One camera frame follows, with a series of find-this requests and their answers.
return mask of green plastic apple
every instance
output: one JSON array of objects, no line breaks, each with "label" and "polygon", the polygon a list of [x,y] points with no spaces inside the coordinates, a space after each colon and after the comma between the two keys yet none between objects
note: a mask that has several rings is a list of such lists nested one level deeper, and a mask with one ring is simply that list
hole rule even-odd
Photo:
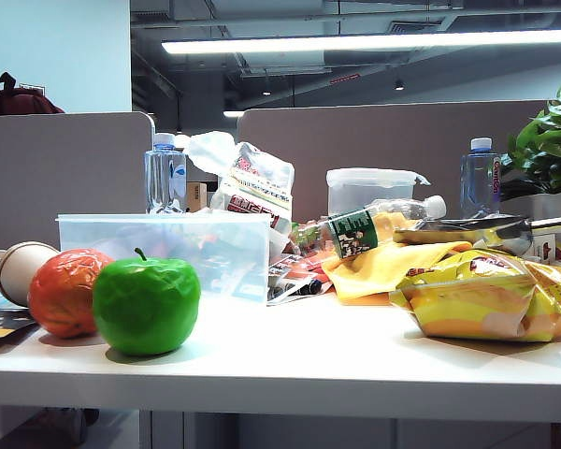
[{"label": "green plastic apple", "polygon": [[179,348],[194,329],[201,294],[194,268],[181,259],[112,262],[93,285],[93,318],[104,340],[128,355]]}]

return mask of desk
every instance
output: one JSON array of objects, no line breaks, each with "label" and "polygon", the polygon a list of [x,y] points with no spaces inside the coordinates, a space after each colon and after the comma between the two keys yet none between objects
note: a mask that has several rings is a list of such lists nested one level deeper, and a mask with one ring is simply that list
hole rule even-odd
[{"label": "desk", "polygon": [[561,341],[428,339],[333,294],[276,307],[203,298],[178,351],[121,355],[43,330],[0,346],[0,405],[561,422]]}]

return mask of scooper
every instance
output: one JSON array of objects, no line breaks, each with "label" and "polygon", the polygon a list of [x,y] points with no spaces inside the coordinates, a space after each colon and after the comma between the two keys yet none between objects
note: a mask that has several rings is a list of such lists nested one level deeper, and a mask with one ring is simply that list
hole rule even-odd
[{"label": "scooper", "polygon": [[469,241],[476,246],[524,254],[533,238],[561,233],[561,217],[531,221],[520,215],[498,215],[466,220],[422,220],[411,229],[396,229],[393,240],[402,243]]}]

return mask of backpack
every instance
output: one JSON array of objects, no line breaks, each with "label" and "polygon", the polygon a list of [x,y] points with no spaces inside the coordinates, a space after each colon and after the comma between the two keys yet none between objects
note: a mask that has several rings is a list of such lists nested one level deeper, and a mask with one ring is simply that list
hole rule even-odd
[{"label": "backpack", "polygon": [[7,72],[0,77],[4,89],[0,91],[0,115],[57,114],[64,111],[35,89],[15,88],[15,81]]}]

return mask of red apple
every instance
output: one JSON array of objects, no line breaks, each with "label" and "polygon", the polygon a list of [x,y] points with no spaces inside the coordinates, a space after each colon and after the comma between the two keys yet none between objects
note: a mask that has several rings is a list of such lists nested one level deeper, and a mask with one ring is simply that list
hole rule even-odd
[{"label": "red apple", "polygon": [[94,333],[94,281],[113,261],[93,249],[68,250],[49,259],[29,285],[27,300],[35,320],[64,339]]}]

